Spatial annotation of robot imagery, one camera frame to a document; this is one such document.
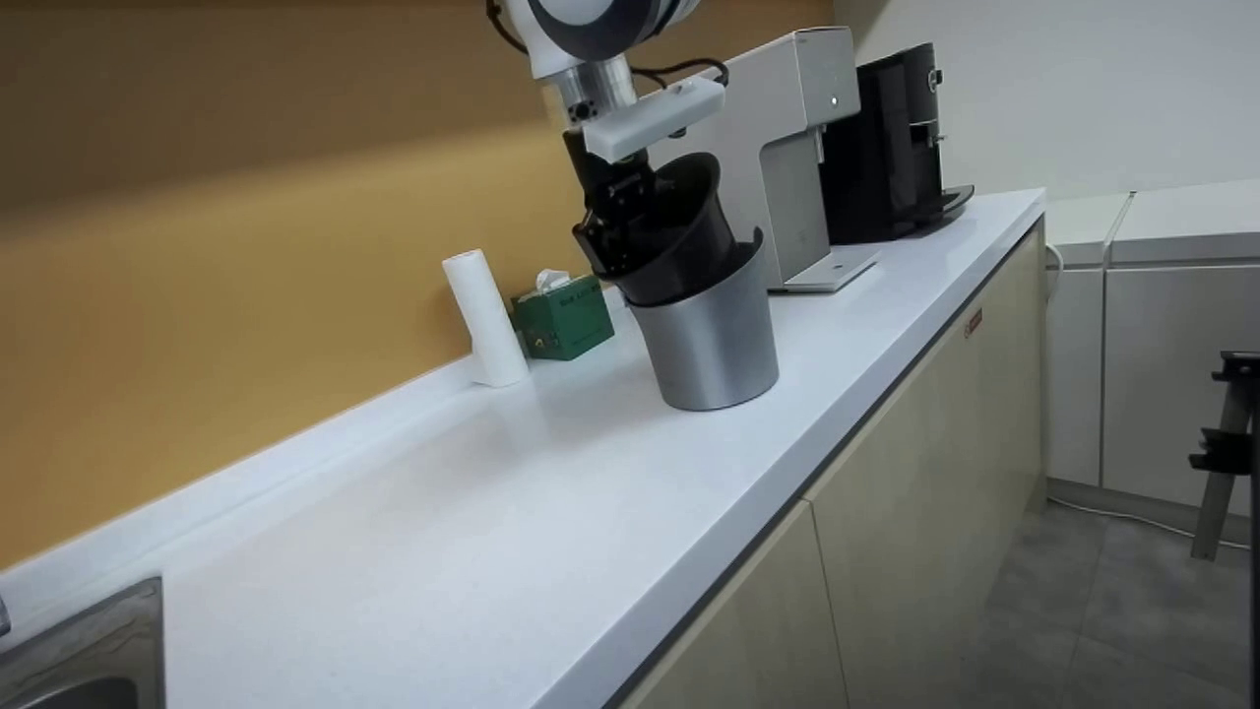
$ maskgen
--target white cabinet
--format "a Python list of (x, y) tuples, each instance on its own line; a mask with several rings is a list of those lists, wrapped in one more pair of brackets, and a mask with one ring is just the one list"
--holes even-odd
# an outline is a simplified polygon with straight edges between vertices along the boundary
[(1221, 426), (1221, 350), (1260, 350), (1260, 263), (1110, 269), (1106, 487), (1200, 503), (1206, 478), (1184, 456)]
[(1045, 474), (1039, 252), (1008, 255), (630, 704), (940, 704)]
[(1046, 271), (1046, 478), (1101, 486), (1101, 269)]
[(940, 704), (1045, 460), (1029, 239), (815, 486), (856, 709)]
[(630, 692), (633, 709), (844, 709), (820, 539), (795, 508)]

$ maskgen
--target yellow wall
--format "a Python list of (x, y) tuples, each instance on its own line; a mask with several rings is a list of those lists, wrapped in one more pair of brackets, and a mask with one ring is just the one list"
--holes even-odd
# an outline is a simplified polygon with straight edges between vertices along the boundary
[[(644, 59), (832, 0), (709, 0)], [(470, 343), (442, 255), (583, 269), (580, 188), (480, 0), (0, 11), (0, 567)]]

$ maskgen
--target green object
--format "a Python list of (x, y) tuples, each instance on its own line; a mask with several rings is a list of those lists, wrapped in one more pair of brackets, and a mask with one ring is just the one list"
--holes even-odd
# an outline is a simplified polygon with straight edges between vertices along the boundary
[(614, 336), (593, 276), (512, 298), (512, 329), (533, 360), (580, 360)]

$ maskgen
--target stainless steel cup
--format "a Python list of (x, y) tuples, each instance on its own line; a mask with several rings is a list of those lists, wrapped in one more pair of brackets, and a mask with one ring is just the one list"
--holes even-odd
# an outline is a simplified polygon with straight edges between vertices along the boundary
[(761, 237), (735, 243), (731, 271), (714, 289), (630, 311), (655, 360), (663, 397), (676, 410), (730, 410), (778, 382)]

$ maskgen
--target sink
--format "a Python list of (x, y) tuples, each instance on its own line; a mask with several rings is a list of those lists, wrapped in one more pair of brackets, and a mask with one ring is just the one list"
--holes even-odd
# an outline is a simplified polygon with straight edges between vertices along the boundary
[(5, 650), (0, 709), (167, 709), (161, 581), (127, 587)]
[(140, 692), (130, 679), (98, 679), (37, 699), (22, 709), (140, 709)]

